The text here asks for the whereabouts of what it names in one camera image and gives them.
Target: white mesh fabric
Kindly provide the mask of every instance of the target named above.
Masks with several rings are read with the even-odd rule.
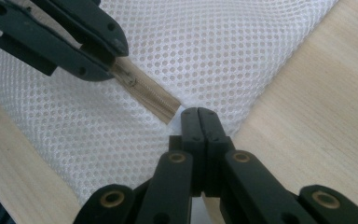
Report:
[[[132,61],[185,107],[216,111],[233,135],[256,97],[337,0],[105,0]],[[0,50],[0,104],[85,202],[153,174],[167,126],[115,80],[46,77]]]

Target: brass screw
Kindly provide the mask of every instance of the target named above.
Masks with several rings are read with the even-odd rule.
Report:
[[[238,162],[248,162],[251,158],[244,152],[234,153],[232,158]]]
[[[173,153],[169,156],[171,162],[179,163],[186,160],[186,156],[181,153]]]
[[[325,208],[337,209],[341,206],[341,203],[336,197],[321,190],[313,192],[312,199]]]
[[[121,205],[124,202],[124,193],[119,190],[112,190],[106,192],[101,197],[101,205],[103,207],[111,208]]]

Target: black plastic part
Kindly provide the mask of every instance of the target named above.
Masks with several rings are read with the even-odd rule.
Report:
[[[56,20],[75,40],[107,50],[113,57],[129,55],[120,25],[90,0],[32,0]]]
[[[115,206],[117,192],[123,194],[122,202]],[[116,223],[126,224],[135,200],[132,189],[109,185],[94,192],[78,213],[74,224]]]
[[[193,156],[192,195],[199,197],[205,188],[206,146],[202,133],[199,110],[189,108],[182,112],[182,150]]]
[[[147,193],[147,189],[149,188],[150,181],[151,179],[147,180],[142,185],[138,186],[138,188],[133,190],[135,201],[133,203],[130,215],[127,218],[126,224],[135,223],[138,213],[141,210],[141,206],[144,203],[144,198]]]
[[[92,2],[97,6],[101,4],[101,0],[92,0]]]
[[[358,207],[334,190],[311,186],[299,197],[287,191],[254,155],[234,149],[213,111],[185,110],[182,132],[170,136],[169,152],[160,157],[152,179],[134,190],[127,224],[189,223],[190,196],[205,190],[220,197],[220,211],[230,224],[358,223]],[[319,191],[336,197],[340,207],[317,204],[312,195]],[[332,204],[321,195],[319,200]]]
[[[229,151],[224,174],[249,223],[316,223],[251,153]]]
[[[101,81],[113,77],[109,73],[107,65],[75,49],[53,30],[36,21],[26,9],[7,1],[0,1],[0,30],[4,32],[4,38],[0,40],[0,48],[10,49],[11,52],[15,52],[14,56],[20,56],[19,58],[26,63],[34,64],[39,68],[39,64],[48,65],[43,60],[38,61],[37,57],[32,59],[35,55],[40,55],[39,59],[46,59],[50,62],[49,65],[57,64],[84,80]],[[14,45],[13,42],[8,42],[8,39],[15,39],[23,44]],[[46,67],[48,69],[43,69],[43,71],[50,71],[51,66]]]
[[[322,193],[319,197],[316,196],[318,197],[317,200],[320,200],[322,204],[315,201],[315,196],[313,195],[315,192]],[[336,198],[338,203],[333,204],[330,196]],[[300,191],[298,201],[318,223],[358,223],[358,206],[333,189],[318,185],[305,187]]]
[[[226,224],[249,223],[248,217],[228,186],[222,188],[219,207]]]
[[[220,197],[222,190],[222,159],[235,147],[226,136],[219,117],[212,110],[199,108],[200,124],[206,140],[206,176],[204,192],[207,197]]]
[[[190,222],[192,165],[192,156],[184,151],[160,157],[135,223]]]
[[[29,49],[27,46],[13,39],[9,35],[2,34],[0,36],[0,49],[8,52],[23,62],[28,63],[33,68],[48,76],[51,76],[57,68],[55,63],[52,63],[42,55],[35,53],[33,50]]]

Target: perforated mesh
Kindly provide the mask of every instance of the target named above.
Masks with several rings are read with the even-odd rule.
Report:
[[[234,134],[255,98],[336,0],[102,1],[132,61],[184,106]],[[0,50],[0,103],[85,202],[106,184],[153,174],[172,132],[115,80],[45,77]]]

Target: wooden table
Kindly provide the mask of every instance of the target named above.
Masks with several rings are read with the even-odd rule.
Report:
[[[341,0],[258,99],[235,140],[291,190],[358,204],[358,1]],[[72,223],[75,194],[0,106],[0,201],[18,223]],[[217,201],[208,200],[216,222]]]

